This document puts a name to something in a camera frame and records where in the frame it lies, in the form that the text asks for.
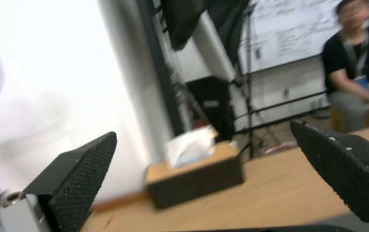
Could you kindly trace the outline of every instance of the black speaker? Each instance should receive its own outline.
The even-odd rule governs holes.
[[[235,129],[229,82],[209,76],[187,82],[186,85],[217,130],[219,136],[216,142],[232,140]]]

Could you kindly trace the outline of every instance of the floor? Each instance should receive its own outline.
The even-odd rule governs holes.
[[[321,129],[330,129],[331,128],[331,120],[330,119],[316,119],[313,116],[305,116],[303,118],[299,118],[305,120],[311,125],[314,125]],[[279,141],[283,143],[295,142],[295,138],[293,137],[289,122],[280,123],[278,125],[273,125],[269,128],[273,131],[274,135],[279,139]],[[277,143],[273,141],[271,134],[269,133],[267,128],[261,128],[254,130],[255,138],[254,142],[256,144],[256,149],[254,152],[254,159],[266,156],[266,151],[269,148],[275,147]],[[246,143],[248,142],[248,135],[236,135],[234,138],[237,141],[238,146],[242,149]],[[243,155],[243,160],[249,160],[249,149],[247,149]]]

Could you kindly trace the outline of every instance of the white wall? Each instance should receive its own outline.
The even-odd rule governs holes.
[[[192,40],[182,51],[177,52],[177,56],[183,71],[184,81],[192,81],[210,75],[211,72],[203,62]],[[257,73],[252,77],[252,103],[256,108],[262,108],[323,91],[325,89],[323,78],[322,63],[317,57]],[[289,90],[287,98],[283,94],[286,88]],[[311,102],[320,98],[324,99],[324,106],[326,106],[325,97],[321,95],[264,111],[261,114],[266,122],[272,122],[310,111]],[[244,100],[239,94],[233,95],[233,105],[236,116],[247,112]],[[256,117],[252,118],[254,125],[261,124]],[[247,125],[247,117],[235,122],[237,130]]]
[[[162,158],[171,132],[137,8],[117,3],[111,38],[96,0],[0,0],[2,189],[23,189],[58,154],[108,131],[118,145],[97,201],[141,189]]]

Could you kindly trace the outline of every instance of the gray pants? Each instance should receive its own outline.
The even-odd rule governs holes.
[[[342,131],[353,132],[366,127],[369,104],[364,99],[350,93],[335,91],[328,96],[332,107],[342,114]]]

